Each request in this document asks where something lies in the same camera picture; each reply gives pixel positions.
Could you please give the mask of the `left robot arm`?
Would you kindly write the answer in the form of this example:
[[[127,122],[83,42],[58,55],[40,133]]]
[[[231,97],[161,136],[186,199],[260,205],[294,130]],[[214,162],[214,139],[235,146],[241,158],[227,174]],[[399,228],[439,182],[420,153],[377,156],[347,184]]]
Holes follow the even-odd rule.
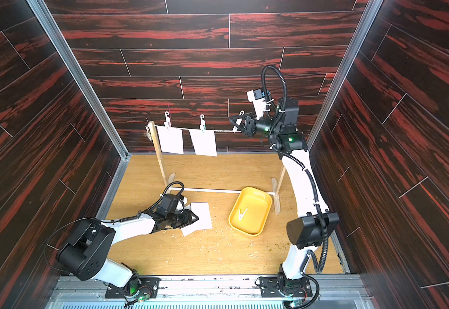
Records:
[[[141,281],[136,270],[107,256],[111,247],[141,235],[163,230],[182,229],[196,223],[199,217],[185,204],[184,184],[171,182],[160,198],[148,209],[134,216],[102,221],[83,218],[66,239],[57,261],[81,281],[95,279],[120,288],[125,295],[137,293]]]

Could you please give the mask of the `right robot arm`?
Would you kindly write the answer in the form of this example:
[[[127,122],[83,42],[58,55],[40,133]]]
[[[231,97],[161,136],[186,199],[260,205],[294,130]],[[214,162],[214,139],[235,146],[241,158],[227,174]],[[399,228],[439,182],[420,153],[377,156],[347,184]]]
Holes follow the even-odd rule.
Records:
[[[317,274],[323,272],[329,237],[340,219],[318,190],[306,139],[297,128],[299,103],[287,94],[283,74],[267,65],[262,69],[261,83],[261,88],[248,92],[255,112],[230,117],[230,123],[248,137],[264,137],[278,154],[293,187],[298,217],[287,223],[291,245],[276,278],[261,278],[259,287],[263,296],[307,296],[313,280],[305,268],[312,264]]]

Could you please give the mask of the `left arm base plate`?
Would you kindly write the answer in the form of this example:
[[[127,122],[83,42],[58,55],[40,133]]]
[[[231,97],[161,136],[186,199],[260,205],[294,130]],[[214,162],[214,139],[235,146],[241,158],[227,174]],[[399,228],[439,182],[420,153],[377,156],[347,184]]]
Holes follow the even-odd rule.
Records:
[[[132,278],[122,288],[108,284],[105,298],[106,299],[127,299],[146,301],[157,297],[161,279],[158,277],[139,277]]]

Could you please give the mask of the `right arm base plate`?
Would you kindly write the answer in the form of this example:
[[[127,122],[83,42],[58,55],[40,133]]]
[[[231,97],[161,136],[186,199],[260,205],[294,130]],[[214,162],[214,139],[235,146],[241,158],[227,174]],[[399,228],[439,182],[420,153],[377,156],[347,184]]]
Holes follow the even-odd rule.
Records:
[[[259,276],[255,280],[262,297],[302,297],[313,296],[311,285],[307,278],[287,279],[283,275]]]

